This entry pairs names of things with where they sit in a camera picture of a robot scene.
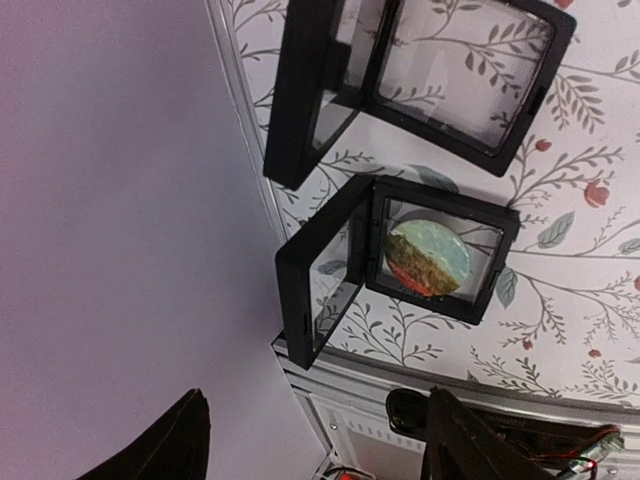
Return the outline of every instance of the wallpaper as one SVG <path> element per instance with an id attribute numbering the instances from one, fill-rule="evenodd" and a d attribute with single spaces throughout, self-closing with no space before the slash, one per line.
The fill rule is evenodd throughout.
<path id="1" fill-rule="evenodd" d="M 286 2 L 223 1 L 266 139 Z M 438 44 L 459 59 L 462 90 L 481 83 L 513 95 L 508 65 L 535 62 L 547 33 L 509 16 L 480 21 L 488 3 L 420 2 L 431 30 L 407 28 L 398 48 Z M 298 191 L 275 186 L 279 208 L 293 234 L 352 174 L 385 172 L 518 209 L 522 230 L 480 326 L 363 290 L 330 344 L 508 390 L 640 408 L 640 1 L 555 6 L 578 29 L 503 178 L 360 115 Z M 468 24 L 472 33 L 454 36 Z M 437 78 L 406 78 L 404 100 L 442 95 Z"/>

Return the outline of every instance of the white wall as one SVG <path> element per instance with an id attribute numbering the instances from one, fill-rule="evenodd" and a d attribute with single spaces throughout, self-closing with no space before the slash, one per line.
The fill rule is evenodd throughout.
<path id="1" fill-rule="evenodd" d="M 79 475 L 190 387 L 210 478 L 309 478 L 204 3 L 5 0 L 0 62 L 0 478 Z"/>

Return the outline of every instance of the black frame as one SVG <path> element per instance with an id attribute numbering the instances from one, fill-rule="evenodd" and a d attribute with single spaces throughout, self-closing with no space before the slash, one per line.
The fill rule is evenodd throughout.
<path id="1" fill-rule="evenodd" d="M 382 285 L 377 273 L 383 262 L 382 255 L 370 255 L 366 286 L 369 290 L 389 295 L 407 303 L 442 313 L 471 325 L 478 325 L 491 301 L 498 276 L 505 266 L 507 254 L 520 229 L 518 212 L 507 207 L 484 202 L 458 193 L 421 185 L 409 180 L 384 175 L 378 178 L 373 196 L 369 252 L 381 252 L 386 239 L 384 221 L 388 218 L 386 199 L 391 198 L 413 205 L 431 208 L 465 220 L 472 220 L 500 230 L 502 235 L 491 259 L 484 281 L 473 304 L 466 300 L 442 295 L 424 297 Z"/>
<path id="2" fill-rule="evenodd" d="M 435 118 L 430 118 L 428 121 L 422 122 L 409 115 L 404 115 L 396 109 L 386 107 L 384 104 L 388 104 L 389 101 L 384 99 L 384 97 L 380 96 L 377 92 L 385 69 L 388 53 L 392 48 L 390 42 L 385 46 L 384 52 L 376 52 L 377 56 L 374 57 L 374 60 L 378 64 L 376 68 L 378 78 L 376 79 L 374 88 L 371 88 L 367 92 L 368 98 L 363 104 L 362 111 L 413 133 L 420 138 L 468 160 L 483 170 L 501 177 L 509 168 L 511 161 L 515 157 L 518 148 L 520 148 L 524 137 L 529 131 L 529 127 L 531 127 L 531 124 L 533 123 L 533 119 L 538 113 L 538 110 L 540 109 L 540 106 L 553 83 L 553 79 L 558 71 L 558 67 L 560 67 L 560 63 L 562 62 L 562 58 L 564 57 L 567 47 L 569 46 L 577 23 L 575 18 L 572 16 L 558 10 L 553 5 L 549 5 L 541 1 L 492 1 L 497 1 L 514 7 L 520 11 L 530 13 L 545 21 L 553 31 L 552 35 L 550 35 L 547 49 L 538 63 L 538 70 L 536 72 L 535 79 L 529 87 L 527 96 L 523 99 L 520 110 L 511 125 L 510 132 L 507 134 L 507 138 L 499 148 L 495 149 L 495 151 L 491 151 L 479 140 L 454 129 L 450 125 L 447 125 Z M 398 21 L 399 17 L 394 15 L 394 18 L 390 20 L 390 22 L 393 23 L 383 27 L 388 36 L 393 33 Z"/>
<path id="3" fill-rule="evenodd" d="M 377 282 L 376 274 L 380 262 L 383 261 L 383 255 L 373 252 L 382 251 L 380 247 L 386 238 L 383 220 L 388 218 L 388 212 L 385 211 L 387 198 L 443 211 L 459 218 L 490 225 L 501 231 L 498 247 L 473 305 L 470 306 L 469 302 L 448 295 L 418 297 Z M 314 345 L 315 319 L 311 314 L 309 270 L 315 259 L 347 222 L 350 222 L 350 235 L 345 281 L 357 285 L 357 288 L 336 316 L 322 343 Z M 507 207 L 387 175 L 353 176 L 276 253 L 278 289 L 289 359 L 296 365 L 308 369 L 365 284 L 370 290 L 478 325 L 491 300 L 498 275 L 505 266 L 505 259 L 519 228 L 518 212 Z"/>
<path id="4" fill-rule="evenodd" d="M 327 86 L 340 83 L 340 76 L 344 75 L 345 48 L 349 47 L 339 44 L 334 37 L 345 2 L 290 0 L 276 75 L 264 175 L 287 188 L 298 189 L 361 111 L 432 142 L 494 175 L 504 175 L 551 86 L 576 21 L 541 0 L 494 1 L 535 15 L 553 32 L 507 138 L 498 149 L 491 151 L 482 142 L 451 127 L 444 133 L 445 125 L 436 119 L 422 122 L 385 106 L 388 100 L 379 100 L 377 83 L 384 72 L 387 51 L 391 48 L 388 39 L 404 0 L 385 1 L 362 87 L 343 91 L 332 101 L 353 108 L 353 112 L 323 145 L 314 147 L 322 94 Z"/>
<path id="5" fill-rule="evenodd" d="M 351 178 L 276 253 L 278 290 L 289 358 L 304 369 L 311 366 L 346 312 L 344 309 L 340 313 L 326 333 L 323 344 L 314 349 L 309 269 L 358 208 L 363 209 L 359 212 L 363 218 L 368 220 L 371 217 L 374 182 L 375 177 L 372 175 L 356 175 Z M 352 298 L 355 298 L 365 281 L 367 223 L 358 225 L 356 222 L 349 226 L 350 248 L 346 280 L 359 284 Z"/>

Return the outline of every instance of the hinged lid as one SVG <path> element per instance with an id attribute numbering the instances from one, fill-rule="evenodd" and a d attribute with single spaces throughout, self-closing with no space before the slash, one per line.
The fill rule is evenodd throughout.
<path id="1" fill-rule="evenodd" d="M 289 358 L 303 368 L 364 284 L 374 181 L 353 177 L 276 254 Z"/>

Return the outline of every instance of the round painted stone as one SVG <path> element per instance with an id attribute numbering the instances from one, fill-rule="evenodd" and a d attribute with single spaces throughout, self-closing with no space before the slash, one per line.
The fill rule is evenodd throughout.
<path id="1" fill-rule="evenodd" d="M 427 297 L 457 290 L 471 272 L 464 241 L 429 220 L 397 225 L 387 236 L 384 254 L 400 283 Z"/>

